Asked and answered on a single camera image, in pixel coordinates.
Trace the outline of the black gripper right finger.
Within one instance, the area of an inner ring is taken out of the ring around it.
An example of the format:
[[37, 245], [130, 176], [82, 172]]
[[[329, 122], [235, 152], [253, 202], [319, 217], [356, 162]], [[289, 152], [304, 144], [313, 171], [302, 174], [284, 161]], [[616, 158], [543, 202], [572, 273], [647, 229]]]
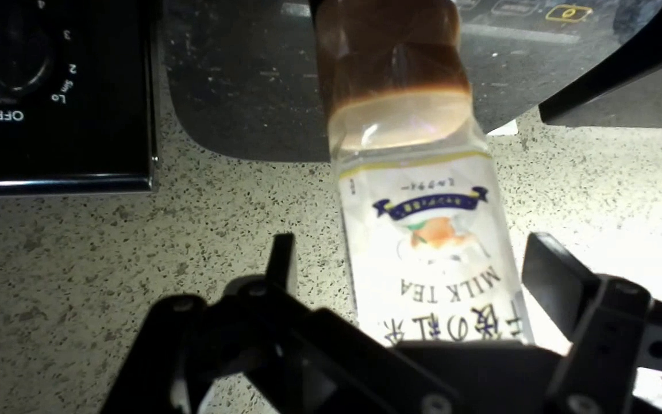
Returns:
[[565, 338], [600, 288], [600, 279], [550, 233], [527, 236], [522, 281]]

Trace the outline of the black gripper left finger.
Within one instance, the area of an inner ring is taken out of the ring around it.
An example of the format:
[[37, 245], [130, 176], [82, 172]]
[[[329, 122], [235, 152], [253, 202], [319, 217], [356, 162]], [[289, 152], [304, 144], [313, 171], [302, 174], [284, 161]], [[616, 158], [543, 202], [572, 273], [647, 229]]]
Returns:
[[266, 281], [282, 291], [293, 288], [293, 264], [297, 264], [297, 249], [293, 234], [282, 233], [273, 236], [269, 263], [266, 263]]

